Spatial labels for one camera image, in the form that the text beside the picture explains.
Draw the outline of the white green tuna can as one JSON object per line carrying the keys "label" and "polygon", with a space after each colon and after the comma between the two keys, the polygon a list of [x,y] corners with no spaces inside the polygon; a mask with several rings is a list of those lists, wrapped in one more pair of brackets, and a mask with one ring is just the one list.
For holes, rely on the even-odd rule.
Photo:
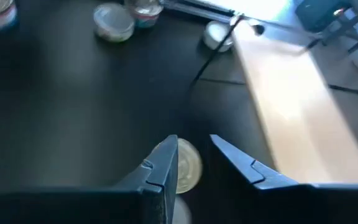
{"label": "white green tuna can", "polygon": [[121,4],[108,2],[94,9],[95,33],[110,42],[124,42],[134,33],[135,21]]}

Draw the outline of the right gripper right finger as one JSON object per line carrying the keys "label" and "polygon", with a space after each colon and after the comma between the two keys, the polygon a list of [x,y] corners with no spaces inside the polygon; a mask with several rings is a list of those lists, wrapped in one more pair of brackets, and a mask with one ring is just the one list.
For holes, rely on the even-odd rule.
{"label": "right gripper right finger", "polygon": [[293,186],[298,183],[244,153],[218,135],[209,136],[211,186],[220,218],[231,224],[302,221]]}

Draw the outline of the blue white tuna can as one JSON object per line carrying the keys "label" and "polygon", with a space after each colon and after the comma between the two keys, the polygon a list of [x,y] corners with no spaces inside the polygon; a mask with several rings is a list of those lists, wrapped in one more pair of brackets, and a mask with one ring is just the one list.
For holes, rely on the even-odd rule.
{"label": "blue white tuna can", "polygon": [[191,142],[178,138],[178,178],[176,194],[193,189],[202,176],[203,164],[197,148]]}

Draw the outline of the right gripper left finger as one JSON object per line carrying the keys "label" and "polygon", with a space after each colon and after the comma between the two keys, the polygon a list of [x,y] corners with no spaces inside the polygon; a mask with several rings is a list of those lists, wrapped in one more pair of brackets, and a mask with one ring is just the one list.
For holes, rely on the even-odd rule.
{"label": "right gripper left finger", "polygon": [[172,224],[178,177],[178,137],[169,135],[115,186],[123,224]]}

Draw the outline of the wooden shelf with black frame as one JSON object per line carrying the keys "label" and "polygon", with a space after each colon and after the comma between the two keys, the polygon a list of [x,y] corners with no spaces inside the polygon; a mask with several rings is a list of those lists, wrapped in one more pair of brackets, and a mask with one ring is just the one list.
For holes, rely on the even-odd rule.
{"label": "wooden shelf with black frame", "polygon": [[242,15],[229,24],[276,170],[300,183],[358,184],[358,141],[308,47],[263,37]]}

